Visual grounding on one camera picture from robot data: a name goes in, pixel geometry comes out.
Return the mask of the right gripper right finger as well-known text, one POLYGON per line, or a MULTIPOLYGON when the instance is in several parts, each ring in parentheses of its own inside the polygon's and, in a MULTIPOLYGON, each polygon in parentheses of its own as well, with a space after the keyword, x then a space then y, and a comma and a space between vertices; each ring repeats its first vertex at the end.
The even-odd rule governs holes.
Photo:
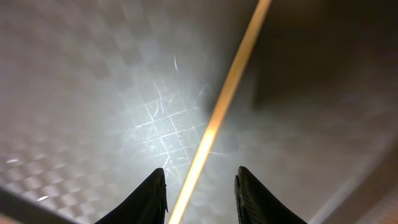
POLYGON ((238 168, 234 194, 239 224, 307 224, 244 166, 238 168))

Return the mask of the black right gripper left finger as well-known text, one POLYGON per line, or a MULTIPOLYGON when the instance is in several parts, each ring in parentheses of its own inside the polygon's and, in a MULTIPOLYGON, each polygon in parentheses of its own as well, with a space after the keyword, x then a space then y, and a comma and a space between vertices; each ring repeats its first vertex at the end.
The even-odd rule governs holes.
POLYGON ((95 224, 164 224, 167 211, 165 174, 163 168, 157 168, 95 224))

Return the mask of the dark brown serving tray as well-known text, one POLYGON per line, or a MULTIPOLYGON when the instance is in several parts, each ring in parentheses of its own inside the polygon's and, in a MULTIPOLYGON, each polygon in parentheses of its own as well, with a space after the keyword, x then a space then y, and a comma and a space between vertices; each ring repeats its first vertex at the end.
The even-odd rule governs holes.
MULTIPOLYGON (((256 1, 2 1, 1 189, 95 223, 156 168, 169 218, 256 1)), ((182 223, 247 167, 307 223, 397 200, 397 2, 272 1, 182 223)))

